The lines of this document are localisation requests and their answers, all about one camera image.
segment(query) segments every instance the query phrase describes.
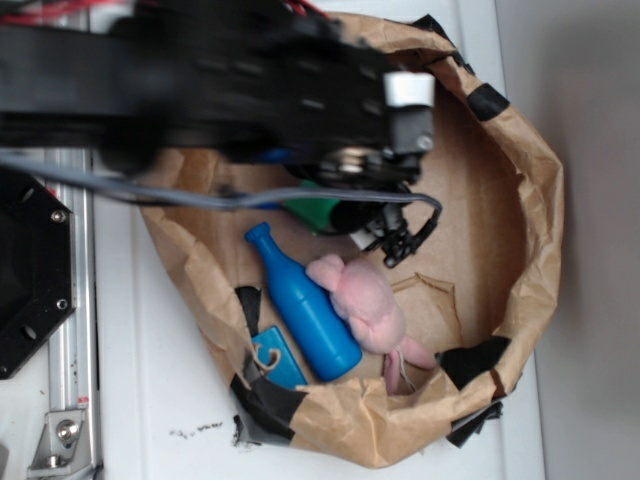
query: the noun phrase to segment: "bunny ear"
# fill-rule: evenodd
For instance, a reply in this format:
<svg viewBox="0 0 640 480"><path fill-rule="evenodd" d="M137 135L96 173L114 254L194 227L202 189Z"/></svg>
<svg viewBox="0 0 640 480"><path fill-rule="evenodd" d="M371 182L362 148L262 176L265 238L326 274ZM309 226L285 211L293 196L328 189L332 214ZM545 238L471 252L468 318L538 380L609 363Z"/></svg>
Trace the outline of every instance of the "bunny ear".
<svg viewBox="0 0 640 480"><path fill-rule="evenodd" d="M431 350L406 335L400 342L400 349L404 359L411 365L431 370L438 365L436 357Z"/></svg>
<svg viewBox="0 0 640 480"><path fill-rule="evenodd" d="M384 359L384 382L387 394L395 395L400 384L400 353L395 348Z"/></svg>
<svg viewBox="0 0 640 480"><path fill-rule="evenodd" d="M307 276L322 288L335 292L344 270L344 262L334 254L311 262L307 265Z"/></svg>

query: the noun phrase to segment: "plush toy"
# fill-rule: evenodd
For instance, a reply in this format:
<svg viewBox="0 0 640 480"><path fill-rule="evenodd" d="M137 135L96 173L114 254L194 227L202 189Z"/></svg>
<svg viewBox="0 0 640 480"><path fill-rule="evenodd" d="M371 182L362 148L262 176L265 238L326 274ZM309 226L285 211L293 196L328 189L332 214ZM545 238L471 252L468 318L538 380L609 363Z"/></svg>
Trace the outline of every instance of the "plush toy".
<svg viewBox="0 0 640 480"><path fill-rule="evenodd" d="M328 290L336 313L351 327L365 350L386 355L384 378L387 393L398 391L404 361L431 369L436 359L426 347L406 334L402 310L385 276L363 259L344 264L337 255L326 255L307 266L307 275Z"/></svg>

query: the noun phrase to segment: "black electrical tape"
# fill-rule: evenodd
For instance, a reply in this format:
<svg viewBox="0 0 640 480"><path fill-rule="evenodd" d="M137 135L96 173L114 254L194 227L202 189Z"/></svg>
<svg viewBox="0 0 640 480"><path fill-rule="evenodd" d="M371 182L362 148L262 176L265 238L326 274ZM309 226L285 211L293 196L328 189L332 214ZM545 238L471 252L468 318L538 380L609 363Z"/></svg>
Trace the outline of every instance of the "black electrical tape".
<svg viewBox="0 0 640 480"><path fill-rule="evenodd" d="M481 122L491 120L507 108L509 108L509 100L504 98L496 89L488 83L480 85L467 97L469 108Z"/></svg>
<svg viewBox="0 0 640 480"><path fill-rule="evenodd" d="M231 391L249 439L258 443L289 445L295 435L289 424L307 394L269 381L258 370L251 355L247 355L245 360L244 374L251 389L247 389L236 375L231 382Z"/></svg>
<svg viewBox="0 0 640 480"><path fill-rule="evenodd" d="M249 335L255 337L260 333L258 322L260 321L262 291L255 287L238 287L236 288L236 295L244 311L247 327L249 327Z"/></svg>
<svg viewBox="0 0 640 480"><path fill-rule="evenodd" d="M458 448L462 448L474 433L480 433L484 422L499 419L502 416L502 402L489 405L481 413L470 415L470 420L463 423L453 432L447 435L447 440Z"/></svg>
<svg viewBox="0 0 640 480"><path fill-rule="evenodd" d="M458 390L496 366L511 340L491 337L473 348L455 348L437 355L438 362Z"/></svg>
<svg viewBox="0 0 640 480"><path fill-rule="evenodd" d="M442 38L444 38L445 40L448 40L449 42L451 42L451 45L453 45L455 47L454 43L451 41L449 36L444 31L444 28L442 28L442 25L440 25L437 22L437 20L435 18L433 18L431 15L425 15L420 20L417 20L417 21L413 22L411 24L411 26L419 28L420 30L424 30L426 32L436 33L436 34L440 35ZM472 75L476 74L476 72L473 71L473 68L471 68L471 65L469 65L467 62L464 61L464 58L462 57L462 54L458 50L456 50L454 53L452 53L451 57L455 60L455 62L458 65L464 67L464 69L467 72L469 72Z"/></svg>

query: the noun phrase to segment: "black octagonal plate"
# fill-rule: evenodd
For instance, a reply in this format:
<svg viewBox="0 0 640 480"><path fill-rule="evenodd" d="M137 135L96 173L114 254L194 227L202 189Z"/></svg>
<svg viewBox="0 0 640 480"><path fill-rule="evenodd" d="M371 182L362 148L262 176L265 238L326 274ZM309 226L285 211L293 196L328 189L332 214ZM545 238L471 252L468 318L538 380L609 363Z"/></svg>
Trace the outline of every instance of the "black octagonal plate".
<svg viewBox="0 0 640 480"><path fill-rule="evenodd" d="M34 178L0 169L0 380L73 311L72 220Z"/></svg>

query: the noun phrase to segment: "toy bottle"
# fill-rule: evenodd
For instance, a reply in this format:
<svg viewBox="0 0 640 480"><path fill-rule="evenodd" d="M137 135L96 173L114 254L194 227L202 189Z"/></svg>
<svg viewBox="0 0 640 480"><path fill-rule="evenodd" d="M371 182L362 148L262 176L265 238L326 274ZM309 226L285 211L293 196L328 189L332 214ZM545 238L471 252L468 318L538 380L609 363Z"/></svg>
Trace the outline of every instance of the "toy bottle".
<svg viewBox="0 0 640 480"><path fill-rule="evenodd" d="M268 223L261 223L245 239L262 257L271 299L318 378L335 380L360 362L362 350L325 291L302 265L282 253L270 231Z"/></svg>

